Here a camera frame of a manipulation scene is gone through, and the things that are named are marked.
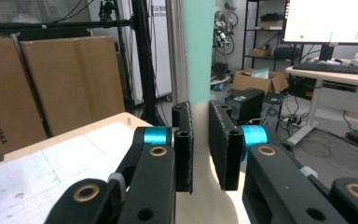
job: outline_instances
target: cable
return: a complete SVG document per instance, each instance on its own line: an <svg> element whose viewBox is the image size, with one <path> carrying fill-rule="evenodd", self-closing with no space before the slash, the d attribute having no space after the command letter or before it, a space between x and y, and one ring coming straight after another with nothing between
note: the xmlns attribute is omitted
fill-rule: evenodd
<svg viewBox="0 0 358 224"><path fill-rule="evenodd" d="M345 119L345 121L348 123L348 125L350 126L350 129L353 131L353 132L355 132L355 130L351 127L351 124L350 124L350 122L347 120L347 118L345 118L345 114L347 113L347 111L346 110L344 110L344 113L342 114L342 118L344 118Z"/></svg>
<svg viewBox="0 0 358 224"><path fill-rule="evenodd" d="M74 8L72 8L72 10L71 10L68 14L66 14L66 16L64 16L62 19L57 20L57 21L54 21L54 22L64 21L69 15L72 14L72 12L75 11L75 9L80 5L81 1L82 1L82 0L79 0L79 1L77 2L76 6L75 6Z"/></svg>
<svg viewBox="0 0 358 224"><path fill-rule="evenodd" d="M309 152L306 150L306 147L304 147L303 144L304 144L304 142L309 141L309 140L311 140L311 141L313 141L313 142L319 142L319 143L321 143L321 144L324 146L324 154L323 154L322 156L314 155L314 154L312 154L312 153L309 153ZM301 141L301 145L302 145L304 151L307 152L308 154L310 154L311 156L324 159L325 161L327 161L327 163L329 163L331 166L337 168L337 169L340 170L340 171L344 171L344 172L347 172L347 173L353 174L353 175L358 175L357 172L354 172L354 171L351 171L351 170L348 170L348 169L339 167L339 166L337 166L336 164L334 164L331 160L329 160L329 158L333 157L334 154L332 153L332 151L331 151L331 149L330 149L330 146L329 146L327 143L325 143L324 141L322 141L321 139L319 139L319 138L304 138L304 139Z"/></svg>
<svg viewBox="0 0 358 224"><path fill-rule="evenodd" d="M263 120L263 122L264 122L264 119L265 119L265 118L266 118L266 117L262 117L262 118L260 118L260 119L249 119L248 122L245 123L245 125L248 125L248 123L252 123L253 121L256 121L256 120Z"/></svg>
<svg viewBox="0 0 358 224"><path fill-rule="evenodd" d="M308 53L307 53L307 54L310 53L310 51L313 49L313 47L315 47L315 45L312 45L312 46L310 47L310 49L308 50Z"/></svg>
<svg viewBox="0 0 358 224"><path fill-rule="evenodd" d="M318 49L318 50L315 50L315 51L313 51L313 52L307 53L306 55L304 55L304 56L301 57L300 61L303 60L303 59L304 59L305 57L307 57L308 55L310 55L310 54L312 54L312 53L319 52L319 51L320 51L320 50Z"/></svg>
<svg viewBox="0 0 358 224"><path fill-rule="evenodd" d="M271 41L275 36L277 36L279 33L276 33L275 35L273 35L272 36L272 38L270 38L264 45L262 45L262 46L266 46L267 45L267 43L269 43L269 41Z"/></svg>
<svg viewBox="0 0 358 224"><path fill-rule="evenodd" d="M324 147L324 154L319 156L319 155L315 155L315 154L312 154L312 153L308 152L308 147L305 147L306 142L320 143L320 145L322 145L322 147ZM301 140L300 144L301 144L301 147L304 149L305 152L307 152L311 156L314 156L314 157L317 157L317 158L324 158L325 159L325 152L326 151L330 152L330 154L331 154L330 146L327 143L325 143L324 141L322 141L321 139L319 139L319 138L313 138L313 137L303 138Z"/></svg>
<svg viewBox="0 0 358 224"><path fill-rule="evenodd" d="M352 141L350 141L350 140L349 140L348 138L346 138L346 137L341 137L341 136L339 136L338 134L333 133L333 132L331 132L331 131L329 131L329 130L326 130L326 129L316 128L316 127L315 127L314 129L315 129L315 130L318 130L318 131L321 131L321 132L323 132L323 133L331 134L331 135L335 136L336 138L339 138L339 139L343 140L348 146L352 147L353 149L358 150L358 145L355 144L355 143L353 143Z"/></svg>
<svg viewBox="0 0 358 224"><path fill-rule="evenodd" d="M82 7L77 13L75 13L74 15L70 16L70 17L67 17L67 18L62 18L58 21L54 21L54 22L59 22L59 21L67 21L67 20L70 20L72 19L73 17L77 16L80 12L82 12L86 7L88 7L94 0L91 0L89 3L86 4L85 7Z"/></svg>
<svg viewBox="0 0 358 224"><path fill-rule="evenodd" d="M290 112L289 106L288 106L288 103L290 103L290 102L288 101L289 97L286 97L286 98L284 99L284 105L286 106L286 108L287 108L289 114L282 114L283 116L285 116L285 115L292 115L292 113ZM304 108L304 106L301 106L301 105L298 105L298 106L299 106L299 108L303 111L303 113L307 113L307 110Z"/></svg>

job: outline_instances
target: white paper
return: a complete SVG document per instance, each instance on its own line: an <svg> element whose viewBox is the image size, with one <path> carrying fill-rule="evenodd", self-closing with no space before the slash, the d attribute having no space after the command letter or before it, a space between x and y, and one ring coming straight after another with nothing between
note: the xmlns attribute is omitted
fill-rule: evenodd
<svg viewBox="0 0 358 224"><path fill-rule="evenodd" d="M44 223L72 184L106 181L132 137L133 130L118 122L0 165L0 223Z"/></svg>
<svg viewBox="0 0 358 224"><path fill-rule="evenodd" d="M252 77L269 78L269 69L262 68L252 71Z"/></svg>

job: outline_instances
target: computer tower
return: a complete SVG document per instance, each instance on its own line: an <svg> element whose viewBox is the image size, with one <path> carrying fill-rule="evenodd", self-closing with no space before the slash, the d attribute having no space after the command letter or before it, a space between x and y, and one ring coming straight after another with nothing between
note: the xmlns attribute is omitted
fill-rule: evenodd
<svg viewBox="0 0 358 224"><path fill-rule="evenodd" d="M231 107L231 119L239 125L246 124L251 119L260 119L264 94L264 91L253 88L234 91L225 99L226 105ZM255 120L252 124L259 124L259 121Z"/></svg>
<svg viewBox="0 0 358 224"><path fill-rule="evenodd" d="M278 131L279 118L282 111L284 93L269 92L264 97L261 117L264 120L261 124L271 127L275 132Z"/></svg>

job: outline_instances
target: white desk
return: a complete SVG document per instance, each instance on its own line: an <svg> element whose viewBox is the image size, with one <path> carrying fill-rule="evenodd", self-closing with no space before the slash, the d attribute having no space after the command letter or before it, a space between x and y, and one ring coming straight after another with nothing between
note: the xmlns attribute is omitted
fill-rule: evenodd
<svg viewBox="0 0 358 224"><path fill-rule="evenodd" d="M287 144L290 146L297 144L317 125L314 117L318 105L328 105L358 113L358 93L323 88L324 81L335 81L358 86L358 75L296 70L293 67L286 68L286 73L299 77L316 78L307 124L287 140Z"/></svg>
<svg viewBox="0 0 358 224"><path fill-rule="evenodd" d="M106 181L127 153L138 126L150 125L122 113L6 154L0 162L0 223L43 223L75 182ZM249 223L241 201L243 183L241 173L239 190L226 194L239 223Z"/></svg>

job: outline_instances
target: computer monitor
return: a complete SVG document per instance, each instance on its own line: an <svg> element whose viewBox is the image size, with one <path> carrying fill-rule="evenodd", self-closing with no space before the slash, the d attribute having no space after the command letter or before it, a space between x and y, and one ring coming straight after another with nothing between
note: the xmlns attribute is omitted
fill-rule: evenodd
<svg viewBox="0 0 358 224"><path fill-rule="evenodd" d="M358 45L358 0L286 0L282 42L322 45L323 61L334 46Z"/></svg>

